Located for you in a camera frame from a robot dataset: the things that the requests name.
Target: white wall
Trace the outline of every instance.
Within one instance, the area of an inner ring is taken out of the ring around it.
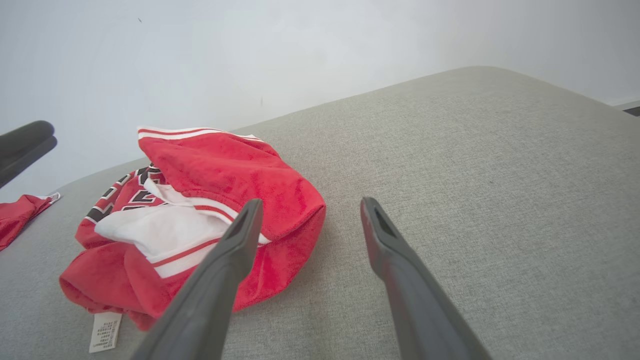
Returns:
[[[0,133],[43,119],[59,140],[0,201],[142,156],[140,124],[233,129],[467,65],[638,100],[639,16],[638,0],[0,0]]]

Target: white tag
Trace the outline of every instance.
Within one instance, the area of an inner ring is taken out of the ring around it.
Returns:
[[[118,341],[118,330],[121,321],[122,314],[95,314],[93,317],[93,331],[91,333],[89,353],[115,348],[116,341]]]

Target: black object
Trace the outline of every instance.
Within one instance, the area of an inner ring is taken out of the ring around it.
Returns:
[[[371,268],[387,287],[402,358],[489,359],[376,199],[362,199],[360,217]]]
[[[261,226],[262,200],[253,199],[193,272],[132,359],[221,357],[238,284],[253,267]]]
[[[35,121],[0,136],[0,188],[58,143],[53,125]]]

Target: red fabric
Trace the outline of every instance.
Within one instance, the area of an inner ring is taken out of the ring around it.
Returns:
[[[31,219],[51,206],[51,198],[23,195],[16,202],[0,204],[0,251],[6,249]]]
[[[221,131],[141,131],[168,136],[141,137],[140,147],[153,167],[119,180],[81,222],[76,238],[86,250],[62,273],[64,294],[91,313],[127,313],[147,330],[191,275],[194,267],[162,279],[154,270],[159,263],[149,263],[134,245],[111,241],[93,230],[103,213],[139,206],[132,200],[144,190],[147,177],[172,185],[185,197],[215,200],[236,212],[247,201],[262,199],[261,233],[271,243],[257,249],[253,270],[238,288],[234,311],[284,290],[307,262],[322,229],[325,203],[317,190],[256,138]],[[184,134],[188,137],[170,136]],[[145,198],[153,201],[144,206],[163,203],[151,195]]]

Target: crumpled red cloth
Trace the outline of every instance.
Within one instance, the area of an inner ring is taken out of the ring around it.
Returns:
[[[6,249],[31,219],[37,217],[60,198],[23,195],[18,201],[0,204],[0,251]]]

